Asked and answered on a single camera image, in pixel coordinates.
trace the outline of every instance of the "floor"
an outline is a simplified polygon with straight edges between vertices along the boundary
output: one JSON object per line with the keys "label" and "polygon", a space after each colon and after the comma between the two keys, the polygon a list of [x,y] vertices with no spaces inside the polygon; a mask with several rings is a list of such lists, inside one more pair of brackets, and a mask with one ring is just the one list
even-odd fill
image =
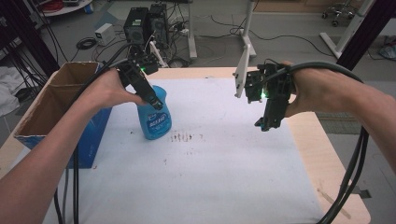
{"label": "floor", "polygon": [[[125,43],[123,40],[124,36],[120,31],[122,31],[122,25],[129,8],[145,6],[147,3],[94,1],[92,14],[85,14],[84,10],[78,10],[49,18],[50,26],[62,46],[65,57],[71,59],[77,52],[75,45],[80,39],[87,36],[92,37],[94,31],[103,23],[112,23],[118,35],[116,40],[112,42],[113,45],[111,47],[80,50],[74,59],[77,62],[91,61],[92,58],[95,58],[94,50],[97,50],[98,53],[100,52],[97,60],[105,61]],[[173,19],[173,21],[182,21],[181,15],[187,19],[188,10],[181,6],[177,15],[178,17]],[[238,35],[209,36],[227,35],[230,32],[230,28],[232,28],[214,21],[240,24],[244,16],[195,16],[193,19],[198,58],[194,61],[189,60],[187,38],[184,35],[176,40],[177,56],[185,60],[191,67],[237,66],[243,52],[242,39]],[[255,13],[250,27],[254,34],[250,33],[250,39],[258,56],[251,59],[249,65],[255,66],[258,63],[263,63],[265,59],[295,63],[313,60],[335,62],[336,59],[333,56],[329,56],[331,52],[318,34],[325,32],[336,42],[344,33],[347,25],[348,21],[340,21],[338,27],[332,27],[331,20],[323,20],[320,14]],[[49,49],[54,52],[54,45],[52,44],[49,31],[43,29],[41,36],[48,44]],[[273,40],[259,39],[258,36],[265,39],[273,38]],[[369,49],[372,56],[368,53],[364,55],[353,72],[368,85],[372,85],[396,97],[396,62],[373,59],[380,58],[377,51],[382,46],[383,40],[384,36],[377,38]],[[167,52],[167,56],[169,57],[171,53],[175,52]],[[66,59],[60,53],[58,60],[60,65],[66,62]],[[7,59],[1,61],[0,65],[10,66]],[[0,145],[3,144],[9,133],[12,132],[15,125],[19,122],[21,116],[17,112],[18,109],[1,118]],[[328,133],[328,136],[341,161],[347,166],[358,136],[333,133]],[[396,175],[390,170],[373,141],[369,142],[367,160],[358,186],[360,190],[368,190],[371,195],[370,198],[365,198],[363,201],[370,211],[372,223],[386,224],[396,222],[396,213],[394,212],[396,211]]]}

